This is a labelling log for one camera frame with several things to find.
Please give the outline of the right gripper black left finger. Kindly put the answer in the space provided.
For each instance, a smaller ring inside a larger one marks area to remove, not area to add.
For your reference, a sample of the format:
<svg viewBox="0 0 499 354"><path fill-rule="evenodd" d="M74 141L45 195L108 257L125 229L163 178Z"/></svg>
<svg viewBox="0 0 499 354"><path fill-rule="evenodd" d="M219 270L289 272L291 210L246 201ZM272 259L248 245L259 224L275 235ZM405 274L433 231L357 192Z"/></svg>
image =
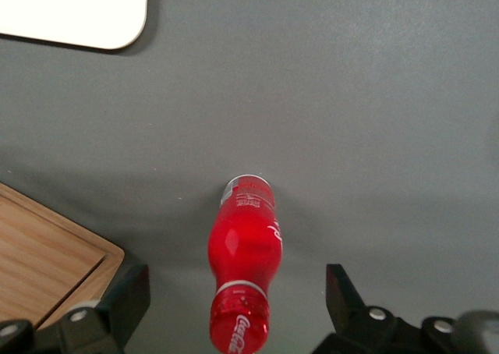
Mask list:
<svg viewBox="0 0 499 354"><path fill-rule="evenodd" d="M131 267L97 303L73 307L37 330L28 320L1 322L2 353L123 353L150 306L149 267Z"/></svg>

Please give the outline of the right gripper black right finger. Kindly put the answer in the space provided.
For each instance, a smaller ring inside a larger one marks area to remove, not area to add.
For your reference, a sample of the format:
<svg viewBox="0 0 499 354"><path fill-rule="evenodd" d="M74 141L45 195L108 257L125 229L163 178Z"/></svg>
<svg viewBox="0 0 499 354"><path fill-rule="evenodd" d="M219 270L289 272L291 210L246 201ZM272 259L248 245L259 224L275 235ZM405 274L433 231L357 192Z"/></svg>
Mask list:
<svg viewBox="0 0 499 354"><path fill-rule="evenodd" d="M315 353L456 353L453 319L427 317L412 326L389 310L366 305L340 264L326 266L325 300L334 332Z"/></svg>

